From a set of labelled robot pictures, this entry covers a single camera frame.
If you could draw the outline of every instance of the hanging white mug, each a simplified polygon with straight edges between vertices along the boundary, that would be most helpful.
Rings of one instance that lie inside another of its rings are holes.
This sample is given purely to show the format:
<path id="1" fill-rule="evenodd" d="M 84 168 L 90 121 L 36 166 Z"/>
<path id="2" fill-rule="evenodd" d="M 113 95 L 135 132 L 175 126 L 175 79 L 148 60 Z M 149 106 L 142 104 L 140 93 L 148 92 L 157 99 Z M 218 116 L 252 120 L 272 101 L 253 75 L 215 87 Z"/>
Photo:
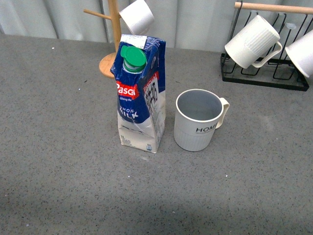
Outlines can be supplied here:
<path id="1" fill-rule="evenodd" d="M 247 69 L 250 65 L 262 67 L 269 59 L 281 52 L 278 32 L 262 16 L 254 17 L 235 37 L 226 45 L 227 54 L 240 67 Z M 278 49 L 271 52 L 259 63 L 255 61 L 277 44 Z"/>
<path id="2" fill-rule="evenodd" d="M 122 10 L 120 16 L 133 35 L 146 33 L 155 18 L 144 0 L 137 0 Z"/>
<path id="3" fill-rule="evenodd" d="M 309 77 L 313 74 L 313 30 L 285 48 L 299 71 Z"/>
<path id="4" fill-rule="evenodd" d="M 206 148 L 215 129 L 219 128 L 229 108 L 229 103 L 216 94 L 191 89 L 176 99 L 174 138 L 176 143 L 188 151 Z"/>

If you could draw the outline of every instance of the wooden mug tree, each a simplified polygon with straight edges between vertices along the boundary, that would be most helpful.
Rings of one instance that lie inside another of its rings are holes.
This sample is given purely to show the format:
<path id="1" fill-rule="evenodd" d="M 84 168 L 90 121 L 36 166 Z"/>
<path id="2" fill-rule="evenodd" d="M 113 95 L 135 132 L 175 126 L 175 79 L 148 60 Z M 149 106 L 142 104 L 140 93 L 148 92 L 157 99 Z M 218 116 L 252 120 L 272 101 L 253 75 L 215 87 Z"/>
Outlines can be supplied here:
<path id="1" fill-rule="evenodd" d="M 118 5 L 117 5 L 116 0 L 108 0 L 108 4 L 109 4 L 109 11 L 110 11 L 109 16 L 103 15 L 103 14 L 100 14 L 100 13 L 97 13 L 94 11 L 90 11 L 87 9 L 84 9 L 84 12 L 91 14 L 91 15 L 94 15 L 94 16 L 99 16 L 103 19 L 110 20 L 112 22 L 115 52 L 105 56 L 100 61 L 99 69 L 103 73 L 103 75 L 105 75 L 106 77 L 114 78 L 114 75 L 111 73 L 110 69 L 111 69 L 113 62 L 115 60 L 116 53 L 118 51 L 118 46 L 119 46 L 119 43 L 121 41 L 122 32 L 121 32 L 121 24 L 119 21 L 121 16 L 119 15 Z"/>

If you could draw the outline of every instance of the gray countertop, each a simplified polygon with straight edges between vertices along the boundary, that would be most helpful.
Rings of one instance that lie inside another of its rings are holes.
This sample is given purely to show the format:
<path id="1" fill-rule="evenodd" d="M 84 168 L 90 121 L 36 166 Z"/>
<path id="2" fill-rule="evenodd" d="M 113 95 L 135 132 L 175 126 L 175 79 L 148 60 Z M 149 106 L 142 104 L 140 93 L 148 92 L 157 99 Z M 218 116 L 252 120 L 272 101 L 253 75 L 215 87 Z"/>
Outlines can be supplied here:
<path id="1" fill-rule="evenodd" d="M 0 35 L 1 234 L 313 233 L 313 90 L 228 83 L 220 54 L 166 49 L 156 154 L 120 144 L 113 44 Z M 230 103 L 200 152 L 174 140 L 175 100 Z"/>

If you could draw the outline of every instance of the wooden dowel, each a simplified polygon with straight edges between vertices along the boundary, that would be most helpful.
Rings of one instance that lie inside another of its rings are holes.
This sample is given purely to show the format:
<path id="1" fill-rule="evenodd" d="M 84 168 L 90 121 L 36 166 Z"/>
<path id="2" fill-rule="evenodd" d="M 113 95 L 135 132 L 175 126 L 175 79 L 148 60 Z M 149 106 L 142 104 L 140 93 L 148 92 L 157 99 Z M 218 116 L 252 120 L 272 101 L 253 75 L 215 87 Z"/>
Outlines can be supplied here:
<path id="1" fill-rule="evenodd" d="M 235 2 L 235 8 L 239 9 L 240 7 L 241 2 Z M 243 2 L 241 9 L 313 15 L 313 8 L 302 6 L 282 6 Z"/>
<path id="2" fill-rule="evenodd" d="M 90 11 L 88 9 L 84 9 L 84 12 L 87 13 L 87 14 L 91 14 L 91 15 L 94 15 L 94 16 L 98 16 L 98 17 L 107 19 L 107 20 L 111 20 L 111 16 L 106 16 L 106 15 L 100 14 L 100 13 L 95 12 L 95 11 Z"/>
<path id="3" fill-rule="evenodd" d="M 119 21 L 120 15 L 118 11 L 118 5 L 116 0 L 108 0 L 111 22 L 112 22 L 112 29 L 113 29 L 113 36 L 114 36 L 114 44 L 115 44 L 115 51 L 118 51 L 119 42 L 121 41 L 121 24 Z"/>

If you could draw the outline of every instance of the mug rack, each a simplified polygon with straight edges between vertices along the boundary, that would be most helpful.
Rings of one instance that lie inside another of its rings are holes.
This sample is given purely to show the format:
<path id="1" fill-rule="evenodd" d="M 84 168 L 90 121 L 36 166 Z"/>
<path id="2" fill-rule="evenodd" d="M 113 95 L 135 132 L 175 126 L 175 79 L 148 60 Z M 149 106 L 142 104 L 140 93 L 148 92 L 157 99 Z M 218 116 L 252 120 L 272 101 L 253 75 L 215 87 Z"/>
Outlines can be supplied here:
<path id="1" fill-rule="evenodd" d="M 250 66 L 247 69 L 243 69 L 237 65 L 226 52 L 222 53 L 221 72 L 223 81 L 304 92 L 307 91 L 309 85 L 303 74 L 294 66 L 291 60 L 287 59 L 285 47 L 288 42 L 291 44 L 308 32 L 313 22 L 313 16 L 311 16 L 313 15 L 313 8 L 243 3 L 243 1 L 236 2 L 235 8 L 237 8 L 237 14 L 230 32 L 229 41 L 233 38 L 238 19 L 240 18 L 241 10 L 250 10 L 247 19 L 242 17 L 244 20 L 246 20 L 245 25 L 249 22 L 252 13 L 259 14 L 259 11 L 269 11 L 276 14 L 276 19 L 274 20 L 272 26 L 279 29 L 278 33 L 281 35 L 281 44 L 283 45 L 283 49 L 277 55 L 278 58 L 275 57 L 270 59 L 264 66 L 258 69 L 254 68 L 253 66 Z M 287 14 L 289 13 L 302 14 L 304 16 L 304 19 L 298 29 L 295 24 L 286 22 Z M 304 28 L 305 22 L 309 22 L 306 28 Z M 291 38 L 292 30 L 297 31 L 296 36 Z M 268 55 L 273 50 L 275 50 L 275 46 L 271 47 L 266 55 Z"/>

